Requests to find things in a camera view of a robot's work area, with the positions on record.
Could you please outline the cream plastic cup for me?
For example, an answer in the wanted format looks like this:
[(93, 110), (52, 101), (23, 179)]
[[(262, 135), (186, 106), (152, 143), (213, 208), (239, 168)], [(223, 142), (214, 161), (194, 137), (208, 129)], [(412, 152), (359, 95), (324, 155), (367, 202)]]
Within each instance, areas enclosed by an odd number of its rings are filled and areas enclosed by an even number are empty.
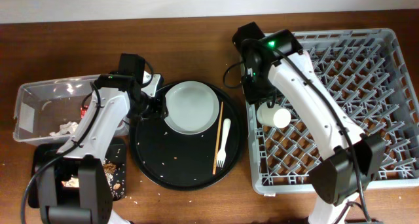
[(269, 127), (285, 128), (291, 122), (291, 113), (288, 109), (278, 104), (269, 108), (267, 102), (259, 106), (256, 116), (260, 124)]

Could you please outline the wooden chopstick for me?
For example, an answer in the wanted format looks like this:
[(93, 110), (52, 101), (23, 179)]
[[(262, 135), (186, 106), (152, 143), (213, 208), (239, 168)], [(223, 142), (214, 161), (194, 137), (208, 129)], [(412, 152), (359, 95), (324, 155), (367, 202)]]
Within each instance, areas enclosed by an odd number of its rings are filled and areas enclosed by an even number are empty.
[(213, 169), (212, 169), (212, 175), (213, 176), (216, 174), (216, 168), (217, 168), (217, 154), (218, 154), (219, 143), (220, 143), (220, 134), (221, 134), (221, 126), (222, 126), (221, 124), (222, 124), (222, 118), (223, 118), (223, 107), (224, 107), (224, 102), (221, 102), (221, 106), (220, 106), (220, 110), (219, 110), (218, 125), (217, 125), (217, 137), (216, 137), (216, 143), (215, 143)]

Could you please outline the light grey plate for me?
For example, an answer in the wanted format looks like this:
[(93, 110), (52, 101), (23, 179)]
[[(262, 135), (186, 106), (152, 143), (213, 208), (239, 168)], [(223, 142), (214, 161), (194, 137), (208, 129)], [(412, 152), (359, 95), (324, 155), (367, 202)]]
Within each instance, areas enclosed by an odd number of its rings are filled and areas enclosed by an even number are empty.
[(175, 84), (165, 94), (168, 115), (165, 123), (184, 135), (199, 134), (210, 128), (219, 115), (216, 93), (198, 81)]

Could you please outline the red snack wrapper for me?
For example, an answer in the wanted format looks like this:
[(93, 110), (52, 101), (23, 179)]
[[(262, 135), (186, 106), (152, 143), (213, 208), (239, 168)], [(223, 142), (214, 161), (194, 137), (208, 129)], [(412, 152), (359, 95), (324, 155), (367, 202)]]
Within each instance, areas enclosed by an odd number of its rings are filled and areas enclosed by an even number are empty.
[(87, 110), (88, 110), (88, 106), (87, 105), (82, 105), (81, 106), (81, 118), (84, 117), (84, 115), (86, 114)]

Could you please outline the white tissue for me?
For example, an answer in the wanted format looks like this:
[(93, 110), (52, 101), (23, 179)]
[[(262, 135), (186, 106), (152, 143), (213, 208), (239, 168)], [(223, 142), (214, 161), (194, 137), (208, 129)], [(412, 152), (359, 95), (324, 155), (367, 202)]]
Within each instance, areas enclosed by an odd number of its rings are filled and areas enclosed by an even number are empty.
[(66, 124), (61, 124), (58, 132), (51, 132), (49, 135), (62, 136), (66, 134), (73, 134), (76, 131), (78, 125), (79, 124), (77, 122), (68, 122)]

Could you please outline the white plastic fork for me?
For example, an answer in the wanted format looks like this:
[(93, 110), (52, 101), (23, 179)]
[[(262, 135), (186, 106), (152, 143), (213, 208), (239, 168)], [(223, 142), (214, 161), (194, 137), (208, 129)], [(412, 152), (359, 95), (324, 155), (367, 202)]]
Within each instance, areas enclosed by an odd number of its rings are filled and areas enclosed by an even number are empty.
[(225, 147), (227, 145), (230, 126), (231, 126), (231, 120), (230, 119), (225, 119), (223, 121), (222, 134), (221, 134), (221, 148), (220, 148), (220, 150), (218, 151), (218, 154), (217, 154), (217, 164), (216, 164), (216, 166), (218, 168), (222, 168), (224, 166), (224, 163), (225, 163), (225, 160), (226, 160), (227, 154), (226, 154), (226, 151), (225, 151)]

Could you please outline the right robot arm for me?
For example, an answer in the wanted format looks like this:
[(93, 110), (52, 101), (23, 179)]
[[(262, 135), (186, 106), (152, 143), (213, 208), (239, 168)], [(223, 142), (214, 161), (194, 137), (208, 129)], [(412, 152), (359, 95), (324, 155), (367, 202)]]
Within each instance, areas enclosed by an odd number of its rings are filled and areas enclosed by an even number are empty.
[(362, 209), (364, 191), (376, 179), (386, 142), (367, 135), (331, 97), (314, 73), (309, 53), (288, 30), (266, 36), (254, 22), (238, 28), (232, 42), (241, 56), (240, 87), (247, 103), (268, 101), (273, 108), (282, 94), (312, 135), (322, 162), (309, 171), (317, 193), (308, 223), (343, 223), (352, 206)]

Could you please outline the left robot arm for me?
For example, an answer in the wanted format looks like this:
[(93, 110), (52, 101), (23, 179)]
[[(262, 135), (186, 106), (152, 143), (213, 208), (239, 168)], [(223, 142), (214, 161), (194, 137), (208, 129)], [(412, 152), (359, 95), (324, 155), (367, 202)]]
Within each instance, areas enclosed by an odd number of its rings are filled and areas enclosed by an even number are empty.
[(26, 222), (26, 204), (32, 187), (43, 223), (125, 223), (113, 210), (113, 196), (103, 162), (123, 118), (134, 122), (158, 115), (155, 95), (144, 91), (153, 83), (152, 65), (137, 54), (123, 53), (118, 69), (90, 84), (90, 105), (73, 136), (32, 175), (20, 204)]

